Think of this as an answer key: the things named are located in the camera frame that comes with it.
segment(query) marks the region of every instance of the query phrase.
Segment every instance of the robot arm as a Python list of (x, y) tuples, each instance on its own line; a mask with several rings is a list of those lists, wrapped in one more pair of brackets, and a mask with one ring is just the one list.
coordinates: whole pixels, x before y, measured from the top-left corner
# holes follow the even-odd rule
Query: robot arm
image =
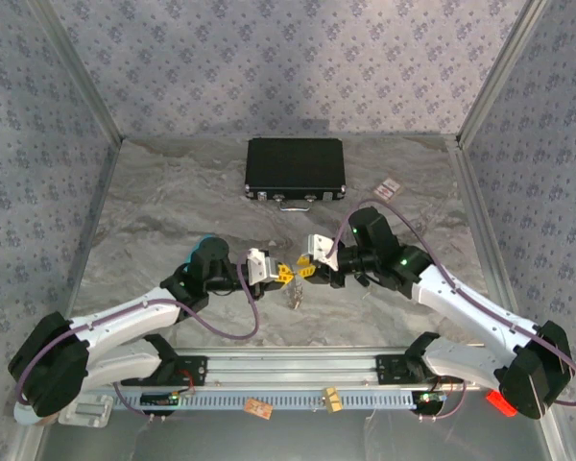
[[(166, 352), (172, 351), (170, 346), (148, 333), (189, 316), (175, 302), (199, 312), (207, 306), (209, 293), (242, 289), (237, 267), (228, 260), (228, 244), (221, 238), (205, 238), (188, 259), (159, 287), (135, 300), (69, 321), (58, 312), (44, 317), (9, 364), (15, 380), (48, 343), (65, 332), (76, 332), (30, 371), (23, 385), (30, 406), (17, 404), (18, 421), (35, 423), (62, 410), (86, 388), (144, 378), (170, 365), (173, 357)], [(249, 251), (246, 266), (242, 273), (256, 300), (292, 279), (286, 266), (257, 249)], [(124, 345), (146, 334), (146, 340)]]
[(429, 254), (400, 245), (386, 218), (375, 208), (361, 208), (349, 217), (356, 245), (341, 242), (327, 257), (333, 240), (309, 235), (300, 273), (313, 283), (345, 286), (347, 275), (368, 285), (375, 281), (408, 299), (427, 305), (482, 340), (485, 348), (456, 344), (436, 333), (424, 333), (406, 352), (408, 368), (420, 377), (455, 376), (498, 389), (506, 401), (530, 418), (541, 418), (572, 378), (572, 370), (555, 354), (514, 328), (534, 334), (570, 356), (567, 337), (553, 322), (538, 326), (493, 303), (451, 276), (455, 288), (508, 320), (498, 322), (450, 287)]

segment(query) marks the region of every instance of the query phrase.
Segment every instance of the yellow object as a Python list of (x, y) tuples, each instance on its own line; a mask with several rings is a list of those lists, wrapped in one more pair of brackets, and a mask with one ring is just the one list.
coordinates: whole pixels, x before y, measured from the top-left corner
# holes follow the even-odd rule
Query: yellow object
[(323, 390), (323, 400), (326, 410), (329, 413), (335, 413), (344, 409), (339, 393), (334, 387), (327, 387)]
[(294, 277), (295, 275), (292, 273), (288, 266), (285, 264), (279, 264), (279, 277), (277, 278), (277, 281), (281, 281), (282, 283), (286, 284), (290, 282)]
[(316, 266), (307, 266), (303, 267), (302, 269), (299, 269), (297, 274), (299, 274), (304, 279), (307, 279), (308, 277), (313, 276), (314, 272), (316, 272)]
[(298, 266), (308, 266), (309, 265), (309, 256), (308, 255), (301, 255), (299, 260), (297, 261)]

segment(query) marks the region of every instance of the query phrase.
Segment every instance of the patterned wall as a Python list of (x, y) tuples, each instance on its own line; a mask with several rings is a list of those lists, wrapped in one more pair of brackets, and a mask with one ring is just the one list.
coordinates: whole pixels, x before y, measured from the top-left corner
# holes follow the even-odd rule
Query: patterned wall
[(53, 0), (126, 137), (457, 133), (525, 0)]
[(7, 364), (68, 303), (111, 158), (27, 4), (0, 0), (0, 460), (14, 429)]
[(551, 1), (468, 152), (523, 313), (576, 359), (576, 0)]

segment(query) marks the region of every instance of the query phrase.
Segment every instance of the purple cable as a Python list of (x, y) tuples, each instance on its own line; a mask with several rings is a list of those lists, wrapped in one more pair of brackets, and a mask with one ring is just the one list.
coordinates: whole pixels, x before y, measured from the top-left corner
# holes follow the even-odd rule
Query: purple cable
[(117, 394), (117, 399), (119, 399), (119, 401), (122, 402), (122, 404), (126, 407), (127, 410), (131, 411), (132, 413), (136, 413), (138, 416), (142, 416), (143, 418), (148, 418), (148, 419), (150, 418), (150, 415), (146, 415), (145, 413), (137, 410), (136, 408), (134, 408), (132, 405), (130, 405), (128, 403), (128, 401), (126, 400), (126, 398), (122, 394), (122, 391), (119, 390), (119, 386), (117, 385), (116, 382), (113, 383), (113, 389), (115, 390), (115, 394)]
[(227, 339), (235, 339), (235, 340), (250, 339), (258, 332), (258, 329), (260, 328), (260, 316), (258, 315), (258, 308), (256, 307), (256, 301), (254, 300), (252, 293), (250, 293), (250, 287), (246, 284), (246, 280), (243, 277), (243, 272), (241, 269), (241, 267), (246, 263), (247, 259), (248, 259), (248, 252), (243, 253), (242, 255), (239, 256), (239, 259), (237, 259), (237, 277), (239, 278), (239, 281), (241, 282), (241, 288), (243, 288), (243, 292), (246, 294), (246, 297), (248, 298), (248, 302), (250, 303), (250, 306), (252, 307), (252, 312), (253, 312), (253, 330), (250, 331), (248, 334), (237, 335), (237, 334), (231, 334), (231, 333), (224, 333), (223, 331), (220, 331), (216, 327), (208, 324), (205, 320), (203, 320), (199, 316), (199, 314), (194, 312), (190, 307), (188, 307), (185, 304), (182, 304), (182, 303), (175, 301), (175, 300), (158, 300), (158, 301), (163, 302), (163, 303), (171, 303), (171, 304), (174, 304), (174, 305), (180, 307), (182, 310), (187, 312), (190, 317), (196, 319), (197, 322), (199, 322), (203, 327), (207, 328), (209, 331), (217, 334), (218, 336), (222, 336), (223, 338), (227, 338)]
[[(239, 256), (239, 259), (237, 260), (237, 277), (239, 278), (239, 282), (241, 283), (241, 288), (243, 288), (243, 291), (246, 294), (246, 297), (248, 298), (248, 302), (250, 303), (250, 306), (252, 307), (252, 312), (253, 312), (254, 326), (253, 326), (253, 330), (251, 332), (249, 332), (248, 334), (236, 335), (236, 334), (230, 334), (230, 333), (225, 333), (223, 331), (220, 331), (216, 327), (210, 325), (205, 320), (203, 320), (199, 316), (199, 314), (194, 312), (190, 307), (188, 307), (187, 305), (185, 305), (183, 303), (180, 303), (179, 301), (169, 300), (169, 299), (151, 300), (151, 301), (147, 302), (147, 306), (157, 305), (157, 304), (172, 304), (172, 305), (179, 307), (183, 311), (187, 312), (188, 315), (193, 317), (197, 322), (199, 322), (203, 327), (207, 328), (209, 331), (211, 331), (211, 332), (213, 332), (219, 336), (222, 336), (223, 338), (235, 339), (235, 340), (250, 339), (258, 332), (258, 330), (260, 328), (260, 316), (258, 315), (258, 308), (256, 307), (256, 301), (254, 300), (252, 293), (250, 293), (250, 287), (248, 286), (248, 284), (245, 281), (245, 278), (243, 277), (242, 266), (246, 263), (247, 259), (248, 259), (248, 252), (245, 252), (241, 256)], [(141, 309), (144, 307), (145, 307), (144, 303), (139, 303), (139, 304), (131, 305), (130, 307), (126, 307), (123, 310), (113, 312), (112, 314), (108, 315), (107, 317), (103, 317), (102, 319), (98, 319), (98, 320), (93, 321), (91, 323), (91, 328), (94, 329), (97, 326), (105, 324), (106, 322), (110, 322), (111, 320), (117, 319), (119, 317), (122, 317), (123, 315), (126, 315), (130, 312), (133, 312), (135, 310), (138, 310), (138, 309)], [(35, 367), (35, 365), (38, 363), (38, 361), (40, 361), (40, 359), (42, 357), (44, 357), (47, 354), (47, 352), (49, 352), (51, 349), (53, 349), (57, 344), (61, 343), (63, 340), (65, 340), (66, 338), (69, 338), (70, 336), (72, 336), (74, 334), (80, 333), (81, 331), (85, 331), (86, 329), (89, 329), (88, 324), (80, 325), (80, 326), (75, 327), (73, 329), (69, 329), (68, 331), (64, 332), (60, 336), (53, 339), (49, 344), (47, 344), (47, 346), (42, 348), (35, 355), (35, 357), (30, 361), (30, 363), (24, 369), (23, 373), (19, 377), (19, 380), (17, 381), (17, 385), (15, 386), (15, 394), (17, 395), (17, 401), (19, 403), (21, 403), (22, 405), (29, 405), (28, 401), (23, 397), (23, 385), (26, 382), (26, 379), (28, 379), (30, 372)]]
[[(522, 328), (518, 325), (514, 325), (512, 322), (510, 322), (505, 317), (497, 314), (496, 312), (488, 309), (485, 305), (479, 303), (477, 300), (475, 300), (468, 293), (464, 292), (460, 287), (457, 288), (456, 283), (454, 282), (454, 280), (452, 280), (452, 277), (446, 271), (445, 267), (440, 262), (440, 259), (437, 257), (437, 254), (429, 246), (429, 244), (426, 242), (426, 240), (424, 240), (424, 238), (420, 235), (420, 233), (416, 230), (416, 228), (412, 225), (412, 223), (410, 223), (410, 221), (405, 216), (403, 216), (403, 214), (398, 209), (396, 209), (394, 206), (392, 206), (391, 204), (387, 204), (387, 203), (382, 202), (381, 200), (377, 200), (377, 199), (365, 199), (365, 200), (362, 200), (359, 203), (357, 203), (355, 206), (353, 206), (350, 209), (350, 211), (346, 214), (344, 219), (342, 220), (342, 223), (339, 226), (339, 229), (337, 230), (337, 235), (335, 236), (335, 241), (333, 242), (333, 246), (331, 247), (330, 252), (328, 252), (328, 255), (326, 255), (326, 257), (331, 257), (337, 251), (337, 245), (339, 244), (339, 241), (340, 241), (340, 239), (344, 233), (344, 230), (346, 229), (346, 226), (348, 225), (348, 219), (351, 216), (351, 214), (354, 211), (356, 211), (358, 208), (360, 208), (361, 205), (366, 204), (366, 203), (370, 203), (370, 202), (375, 202), (379, 205), (386, 207), (392, 213), (394, 213), (396, 215), (396, 217), (399, 218), (403, 222), (403, 224), (405, 224), (408, 227), (408, 229), (419, 240), (419, 242), (421, 243), (423, 248), (429, 253), (429, 255), (431, 256), (431, 259), (433, 259), (433, 262), (435, 263), (436, 267), (440, 271), (440, 274), (442, 274), (442, 277), (445, 279), (445, 281), (448, 283), (448, 285), (454, 291), (456, 291), (464, 300), (468, 301), (476, 309), (487, 314), (489, 317), (492, 317), (493, 319), (495, 319), (497, 322), (501, 323), (502, 325), (504, 325), (504, 326), (514, 330), (514, 331), (519, 332), (520, 334), (522, 334), (522, 335), (528, 337), (529, 339), (535, 341), (536, 343), (538, 343), (540, 346), (545, 348), (547, 351), (554, 353), (563, 362), (565, 362), (572, 370), (574, 370), (574, 372), (576, 372), (576, 362), (574, 362), (569, 356), (567, 356), (567, 354), (560, 351), (558, 348), (551, 345), (547, 341), (543, 340), (542, 338), (540, 338), (536, 334), (532, 333), (531, 331), (529, 331), (525, 328)], [(559, 405), (563, 405), (563, 406), (571, 406), (571, 407), (576, 408), (576, 401), (555, 400), (555, 403), (559, 404)]]

